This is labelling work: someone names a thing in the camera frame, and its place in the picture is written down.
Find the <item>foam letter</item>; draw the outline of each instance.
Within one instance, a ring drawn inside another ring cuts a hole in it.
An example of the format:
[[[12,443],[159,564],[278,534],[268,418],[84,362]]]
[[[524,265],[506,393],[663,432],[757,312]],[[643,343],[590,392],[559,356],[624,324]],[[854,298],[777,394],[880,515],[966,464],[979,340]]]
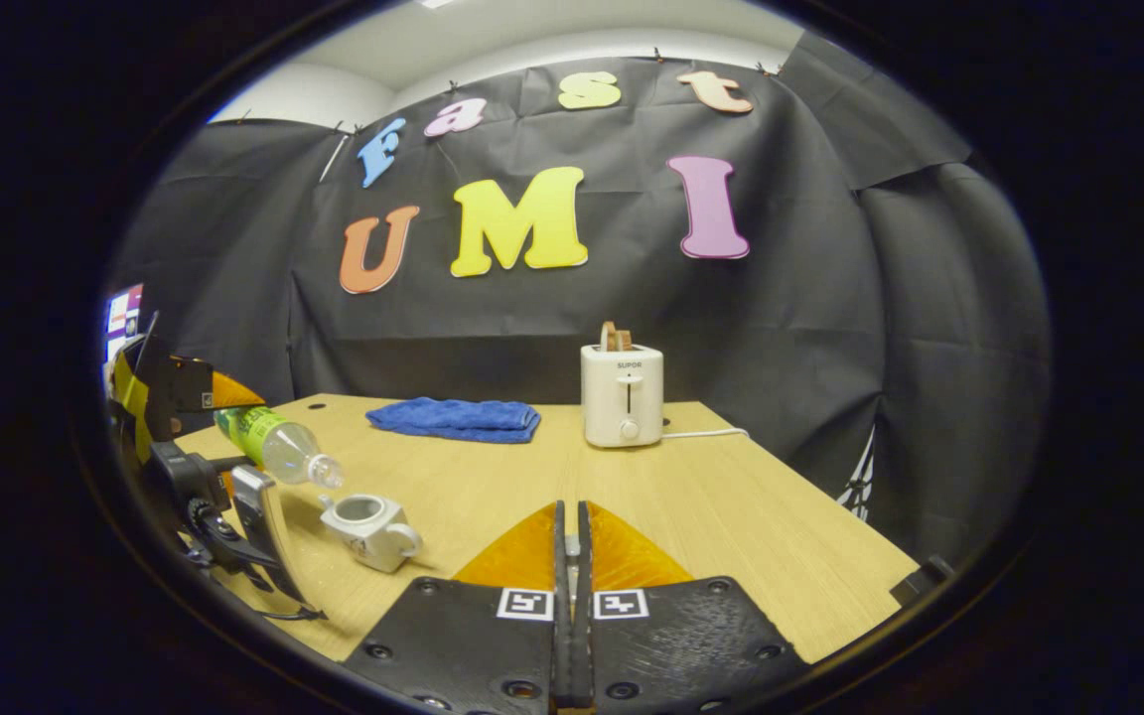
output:
[[[447,108],[440,109],[430,124],[426,126],[422,134],[427,136],[440,136],[448,132],[467,132],[468,128],[479,124],[479,119],[485,114],[487,100],[462,100]]]
[[[517,207],[492,180],[463,185],[453,199],[462,204],[462,243],[453,276],[482,276],[492,260],[485,239],[501,268],[509,270],[532,230],[532,247],[523,255],[531,268],[580,267],[589,249],[575,236],[575,185],[585,177],[577,167],[555,167],[532,177]]]
[[[578,72],[559,82],[559,104],[564,109],[606,108],[621,100],[617,77],[611,72]]]
[[[410,221],[418,215],[418,207],[399,207],[387,214],[390,230],[387,232],[387,252],[382,253],[382,262],[373,270],[365,270],[365,251],[368,248],[368,235],[378,225],[378,219],[370,216],[347,227],[343,235],[347,244],[342,249],[342,265],[337,268],[337,284],[347,293],[373,293],[382,288],[400,270],[404,259],[404,239],[410,235]]]
[[[386,172],[387,167],[395,164],[395,157],[391,157],[390,151],[395,151],[396,146],[400,144],[400,137],[395,133],[402,126],[404,126],[404,117],[387,125],[382,132],[373,135],[373,140],[368,140],[368,144],[359,149],[356,157],[365,162],[365,181],[360,184],[362,189],[368,189],[373,182],[378,181],[378,177],[382,176],[382,172]]]
[[[690,232],[682,239],[682,253],[691,259],[748,256],[749,241],[734,230],[726,193],[726,175],[734,170],[731,164],[710,157],[674,157],[667,164],[682,177],[686,192]]]
[[[710,71],[691,72],[689,76],[677,78],[682,85],[691,85],[696,90],[696,98],[709,108],[722,109],[723,112],[748,112],[753,104],[748,100],[734,100],[726,94],[726,88],[739,89],[740,82],[733,79],[722,79]]]

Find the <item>yellow tape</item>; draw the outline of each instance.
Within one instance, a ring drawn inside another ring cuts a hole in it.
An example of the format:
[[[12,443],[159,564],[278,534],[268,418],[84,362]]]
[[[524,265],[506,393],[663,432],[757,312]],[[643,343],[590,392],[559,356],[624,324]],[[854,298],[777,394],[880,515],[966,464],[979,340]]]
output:
[[[140,464],[145,464],[149,461],[149,444],[153,442],[153,435],[149,434],[144,419],[149,386],[136,379],[125,353],[118,353],[113,364],[113,396],[135,418],[135,456],[140,459]]]

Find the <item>ceiling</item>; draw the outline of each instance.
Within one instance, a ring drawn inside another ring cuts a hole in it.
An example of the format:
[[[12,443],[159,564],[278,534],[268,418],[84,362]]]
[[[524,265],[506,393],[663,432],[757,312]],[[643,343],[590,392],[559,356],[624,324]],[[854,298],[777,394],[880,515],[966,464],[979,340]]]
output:
[[[791,49],[801,29],[745,0],[453,0],[400,3],[295,57],[355,72],[399,92],[464,59],[545,37],[649,26]]]

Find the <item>orange cone piece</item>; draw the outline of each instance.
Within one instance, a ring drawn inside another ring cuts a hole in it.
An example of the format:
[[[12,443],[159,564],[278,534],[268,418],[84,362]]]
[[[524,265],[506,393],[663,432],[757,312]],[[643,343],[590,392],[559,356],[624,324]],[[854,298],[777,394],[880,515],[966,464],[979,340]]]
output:
[[[453,578],[482,587],[554,590],[554,503],[511,526]]]
[[[214,390],[214,410],[221,411],[223,407],[251,407],[254,404],[263,404],[263,398],[254,394],[253,389],[232,380],[222,373],[210,375],[210,389]]]
[[[594,590],[662,587],[693,580],[677,561],[620,516],[591,501],[587,506],[594,542]]]

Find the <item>green bottle label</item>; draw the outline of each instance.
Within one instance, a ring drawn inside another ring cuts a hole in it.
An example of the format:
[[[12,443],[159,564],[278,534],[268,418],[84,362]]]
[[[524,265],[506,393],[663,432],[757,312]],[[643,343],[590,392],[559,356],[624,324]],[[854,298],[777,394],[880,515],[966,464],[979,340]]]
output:
[[[246,456],[263,467],[263,440],[273,427],[289,422],[269,407],[236,407],[214,413],[214,423]]]

